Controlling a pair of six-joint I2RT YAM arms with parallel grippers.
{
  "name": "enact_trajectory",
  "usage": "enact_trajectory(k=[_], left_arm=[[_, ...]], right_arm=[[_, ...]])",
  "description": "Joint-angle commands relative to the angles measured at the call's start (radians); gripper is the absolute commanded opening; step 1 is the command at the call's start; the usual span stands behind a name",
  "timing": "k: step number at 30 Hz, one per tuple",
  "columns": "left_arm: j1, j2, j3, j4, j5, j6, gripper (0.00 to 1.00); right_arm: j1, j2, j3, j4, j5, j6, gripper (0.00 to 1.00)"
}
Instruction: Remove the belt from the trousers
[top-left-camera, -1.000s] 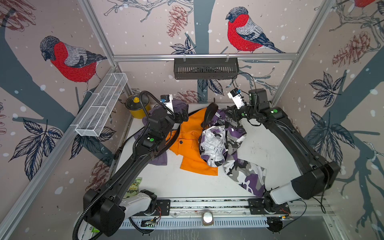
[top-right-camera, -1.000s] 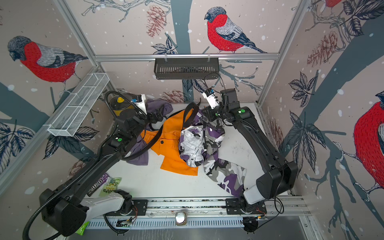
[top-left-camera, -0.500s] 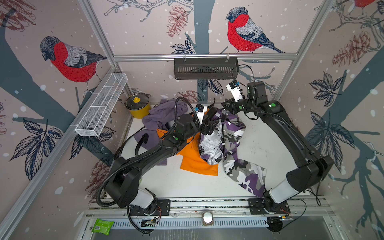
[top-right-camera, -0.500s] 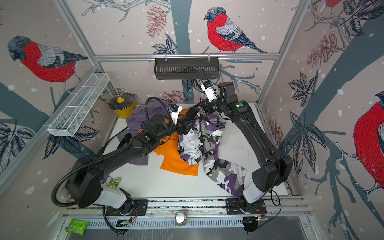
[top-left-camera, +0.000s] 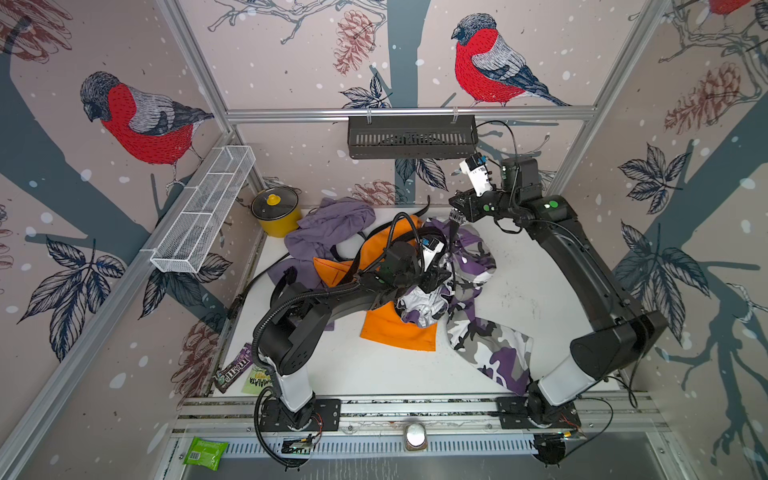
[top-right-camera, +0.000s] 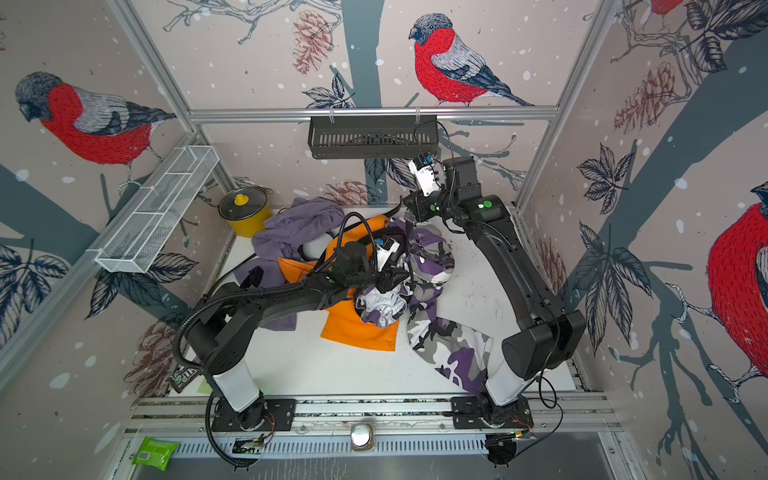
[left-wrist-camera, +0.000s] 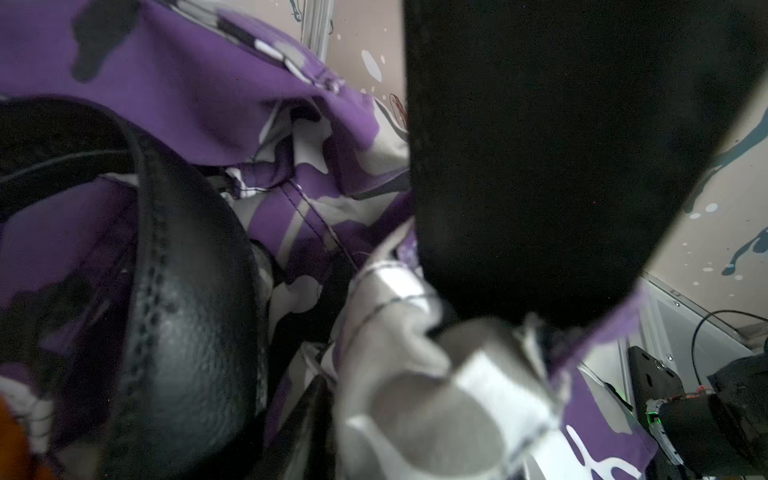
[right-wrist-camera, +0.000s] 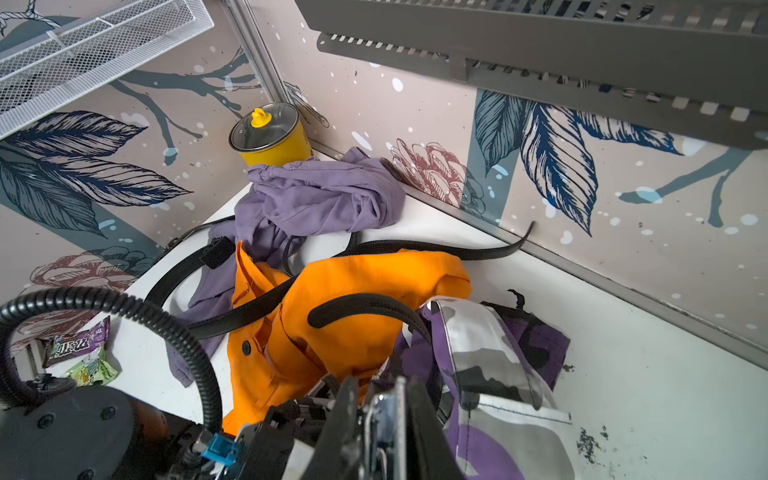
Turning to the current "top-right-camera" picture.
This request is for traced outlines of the orange trousers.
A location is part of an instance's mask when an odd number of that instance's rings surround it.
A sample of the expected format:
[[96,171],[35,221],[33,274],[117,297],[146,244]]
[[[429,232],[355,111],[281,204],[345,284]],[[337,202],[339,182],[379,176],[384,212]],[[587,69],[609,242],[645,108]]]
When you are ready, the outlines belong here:
[[[388,226],[390,218],[382,214],[367,219],[367,222],[372,227],[372,232],[376,233]],[[341,245],[344,246],[349,242],[358,241],[364,237],[368,238],[368,243],[370,243],[365,226],[355,226],[344,232]],[[337,240],[335,239],[329,242],[324,252],[326,257],[330,257],[335,252],[336,245]],[[320,260],[301,262],[287,258],[279,258],[277,261],[280,271],[288,283],[297,283],[303,280],[316,263],[322,263]],[[398,321],[395,321],[393,325],[386,328],[379,328],[373,324],[364,323],[353,304],[354,293],[358,293],[358,291],[350,290],[345,301],[325,310],[328,312],[328,318],[321,337],[361,349],[394,352]]]

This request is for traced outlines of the lavender purple trousers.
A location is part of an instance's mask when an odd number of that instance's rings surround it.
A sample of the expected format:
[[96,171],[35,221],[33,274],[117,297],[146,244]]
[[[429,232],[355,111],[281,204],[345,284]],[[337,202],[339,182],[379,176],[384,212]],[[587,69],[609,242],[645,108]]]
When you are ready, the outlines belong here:
[[271,288],[287,283],[278,260],[301,261],[301,247],[337,228],[345,213],[323,198],[296,198],[291,207],[264,222],[251,243],[255,258],[238,267],[234,276],[240,287]]

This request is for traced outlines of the purple camouflage trousers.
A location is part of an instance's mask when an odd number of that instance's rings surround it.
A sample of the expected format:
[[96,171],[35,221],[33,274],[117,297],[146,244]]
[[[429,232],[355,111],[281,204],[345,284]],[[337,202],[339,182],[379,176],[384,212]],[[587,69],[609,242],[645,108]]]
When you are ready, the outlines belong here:
[[[393,229],[389,235],[404,245],[395,218],[389,226]],[[411,350],[452,384],[477,396],[488,378],[493,338],[438,315],[438,299],[455,268],[451,246],[436,227],[415,225],[411,255],[414,285],[408,277],[387,293],[364,289],[355,295],[355,309],[364,323],[379,328],[405,320]]]

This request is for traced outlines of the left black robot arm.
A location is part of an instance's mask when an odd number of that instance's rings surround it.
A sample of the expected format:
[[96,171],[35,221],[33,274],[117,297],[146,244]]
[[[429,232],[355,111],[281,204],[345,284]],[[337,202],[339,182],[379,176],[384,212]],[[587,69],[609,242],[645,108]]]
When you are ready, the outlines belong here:
[[356,294],[397,291],[407,277],[397,263],[408,248],[404,229],[374,230],[351,212],[342,220],[333,252],[300,281],[270,288],[229,285],[202,299],[173,340],[174,358],[199,371],[236,415],[239,428],[253,431],[269,417],[244,360],[255,330],[290,314],[348,304]]

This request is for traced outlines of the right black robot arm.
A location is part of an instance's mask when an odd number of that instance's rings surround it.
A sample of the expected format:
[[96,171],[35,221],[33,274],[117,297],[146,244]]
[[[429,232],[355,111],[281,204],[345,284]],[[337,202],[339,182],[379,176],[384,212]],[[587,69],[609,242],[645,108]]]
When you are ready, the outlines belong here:
[[533,381],[541,382],[545,371],[573,356],[586,320],[577,310],[568,312],[537,271],[502,200],[482,193],[474,159],[443,161],[442,183],[436,165],[430,155],[408,162],[417,187],[405,197],[404,205],[418,222],[438,216],[464,232],[491,265],[520,328],[503,340],[504,362],[480,394],[485,420],[499,424]]

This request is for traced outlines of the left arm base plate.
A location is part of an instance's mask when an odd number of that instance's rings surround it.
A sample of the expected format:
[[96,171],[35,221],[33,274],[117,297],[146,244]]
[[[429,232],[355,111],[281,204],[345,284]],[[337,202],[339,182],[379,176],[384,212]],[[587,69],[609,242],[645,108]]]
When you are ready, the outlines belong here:
[[267,397],[257,400],[243,412],[236,412],[226,400],[217,399],[212,410],[212,431],[285,432],[290,431],[297,401],[292,398]]

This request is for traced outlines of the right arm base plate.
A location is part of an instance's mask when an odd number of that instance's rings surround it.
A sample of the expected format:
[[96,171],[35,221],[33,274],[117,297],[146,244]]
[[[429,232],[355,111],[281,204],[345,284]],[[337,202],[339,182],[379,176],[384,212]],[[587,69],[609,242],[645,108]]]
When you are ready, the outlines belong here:
[[457,430],[472,429],[523,429],[533,428],[528,399],[524,396],[498,406],[488,396],[457,396],[450,399],[450,413]]

